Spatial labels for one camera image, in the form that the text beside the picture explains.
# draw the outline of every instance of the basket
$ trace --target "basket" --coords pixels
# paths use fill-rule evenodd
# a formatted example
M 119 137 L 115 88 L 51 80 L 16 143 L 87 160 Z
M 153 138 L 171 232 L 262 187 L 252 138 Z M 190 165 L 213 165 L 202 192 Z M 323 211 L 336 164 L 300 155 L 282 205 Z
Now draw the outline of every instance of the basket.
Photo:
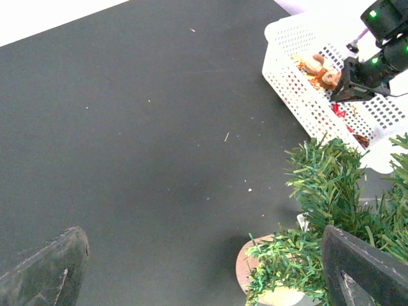
M 405 97 L 397 99 L 377 95 L 370 101 L 341 103 L 340 110 L 346 111 L 346 119 L 337 117 L 330 102 L 332 92 L 319 92 L 313 88 L 292 58 L 298 54 L 319 53 L 341 71 L 343 60 L 353 55 L 346 44 L 357 37 L 364 26 L 357 16 L 349 16 L 355 21 L 349 20 L 347 30 L 337 24 L 337 28 L 330 27 L 330 22 L 322 22 L 316 17 L 316 14 L 303 13 L 280 19 L 266 27 L 268 48 L 262 74 L 310 137 L 322 139 L 326 135 L 325 142 L 341 138 L 362 154 L 367 153 L 348 130 L 349 126 L 355 134 L 370 139 L 362 166 L 390 173 L 390 154 L 399 153 L 400 147 L 393 147 L 388 139 L 408 130 L 408 101 Z

